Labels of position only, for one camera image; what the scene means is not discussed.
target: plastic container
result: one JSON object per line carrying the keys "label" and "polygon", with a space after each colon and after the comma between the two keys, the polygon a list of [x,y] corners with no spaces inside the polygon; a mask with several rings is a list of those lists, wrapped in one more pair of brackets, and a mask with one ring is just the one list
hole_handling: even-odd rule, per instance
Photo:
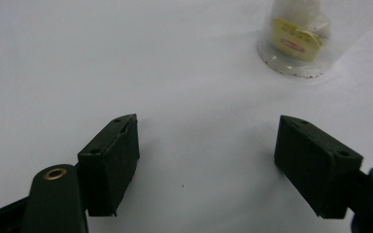
{"label": "plastic container", "polygon": [[287,75],[327,72],[373,24],[373,1],[274,0],[257,42],[262,60]]}

